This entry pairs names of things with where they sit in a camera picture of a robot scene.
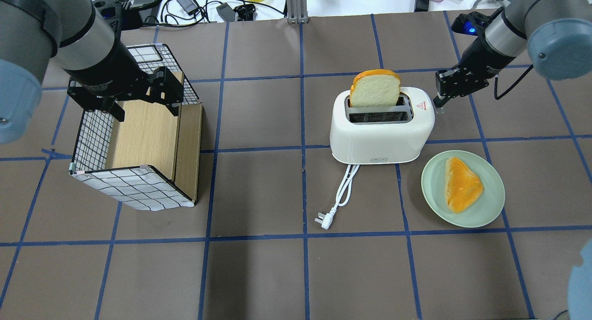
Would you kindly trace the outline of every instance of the green plate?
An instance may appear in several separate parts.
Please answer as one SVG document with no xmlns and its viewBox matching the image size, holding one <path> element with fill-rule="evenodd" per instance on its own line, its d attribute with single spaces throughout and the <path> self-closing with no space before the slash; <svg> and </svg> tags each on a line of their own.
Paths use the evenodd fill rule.
<svg viewBox="0 0 592 320">
<path fill-rule="evenodd" d="M 455 156 L 481 178 L 484 187 L 481 197 L 461 213 L 451 212 L 444 198 L 446 160 Z M 495 168 L 487 160 L 462 150 L 440 152 L 427 162 L 421 173 L 421 191 L 436 215 L 463 228 L 478 228 L 493 222 L 500 215 L 506 200 L 504 184 Z"/>
</svg>

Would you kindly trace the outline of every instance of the white toaster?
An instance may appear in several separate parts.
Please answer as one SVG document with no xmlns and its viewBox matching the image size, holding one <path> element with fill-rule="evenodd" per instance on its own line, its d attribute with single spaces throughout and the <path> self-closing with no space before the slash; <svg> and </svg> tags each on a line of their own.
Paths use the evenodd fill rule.
<svg viewBox="0 0 592 320">
<path fill-rule="evenodd" d="M 395 106 L 349 107 L 350 91 L 335 99 L 330 145 L 345 164 L 395 164 L 416 159 L 435 121 L 425 91 L 402 87 Z"/>
</svg>

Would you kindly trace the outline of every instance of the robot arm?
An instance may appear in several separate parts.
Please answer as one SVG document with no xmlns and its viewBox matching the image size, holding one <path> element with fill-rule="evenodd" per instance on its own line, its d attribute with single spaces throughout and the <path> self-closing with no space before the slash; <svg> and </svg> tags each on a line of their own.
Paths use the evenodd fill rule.
<svg viewBox="0 0 592 320">
<path fill-rule="evenodd" d="M 126 19 L 124 6 L 112 0 L 0 0 L 0 143 L 26 131 L 54 56 L 71 76 L 68 94 L 87 111 L 123 121 L 116 101 L 142 99 L 177 115 L 183 85 L 165 67 L 142 71 L 120 42 L 121 30 L 142 24 L 137 7 Z"/>
<path fill-rule="evenodd" d="M 587 0 L 514 0 L 490 17 L 460 15 L 452 29 L 477 38 L 459 64 L 436 72 L 436 107 L 485 88 L 487 79 L 527 48 L 534 69 L 550 80 L 592 70 L 592 7 Z"/>
</svg>

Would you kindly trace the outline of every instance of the bread slice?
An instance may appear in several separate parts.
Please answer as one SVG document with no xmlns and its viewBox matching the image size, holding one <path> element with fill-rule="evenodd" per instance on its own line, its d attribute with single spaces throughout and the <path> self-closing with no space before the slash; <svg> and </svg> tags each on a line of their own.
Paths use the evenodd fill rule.
<svg viewBox="0 0 592 320">
<path fill-rule="evenodd" d="M 401 78 L 395 72 L 374 69 L 353 79 L 349 101 L 351 107 L 394 106 L 400 93 Z"/>
<path fill-rule="evenodd" d="M 446 204 L 453 213 L 461 213 L 483 194 L 483 183 L 467 164 L 458 157 L 446 161 Z"/>
</svg>

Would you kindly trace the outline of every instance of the wooden board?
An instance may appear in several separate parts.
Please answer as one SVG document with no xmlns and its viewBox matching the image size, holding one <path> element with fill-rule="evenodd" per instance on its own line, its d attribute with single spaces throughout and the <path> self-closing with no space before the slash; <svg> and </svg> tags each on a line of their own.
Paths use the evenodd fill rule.
<svg viewBox="0 0 592 320">
<path fill-rule="evenodd" d="M 181 72 L 175 76 L 182 82 Z M 106 168 L 147 164 L 174 180 L 180 118 L 164 105 L 140 100 L 126 101 L 121 107 L 125 121 L 113 124 Z"/>
<path fill-rule="evenodd" d="M 201 104 L 191 104 L 183 105 L 180 113 L 175 185 L 193 200 L 197 200 L 202 111 Z"/>
</svg>

